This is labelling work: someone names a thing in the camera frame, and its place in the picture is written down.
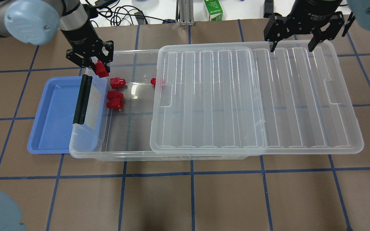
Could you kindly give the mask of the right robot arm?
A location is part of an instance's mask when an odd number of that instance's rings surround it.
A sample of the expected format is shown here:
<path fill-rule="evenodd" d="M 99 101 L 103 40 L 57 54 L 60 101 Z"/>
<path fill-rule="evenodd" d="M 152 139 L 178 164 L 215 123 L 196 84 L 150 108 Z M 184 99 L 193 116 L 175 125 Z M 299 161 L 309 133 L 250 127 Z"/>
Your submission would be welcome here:
<path fill-rule="evenodd" d="M 272 45 L 310 35 L 314 46 L 345 36 L 357 22 L 370 31 L 370 0 L 82 0 L 88 20 L 97 27 L 197 21 L 265 19 L 256 30 Z"/>

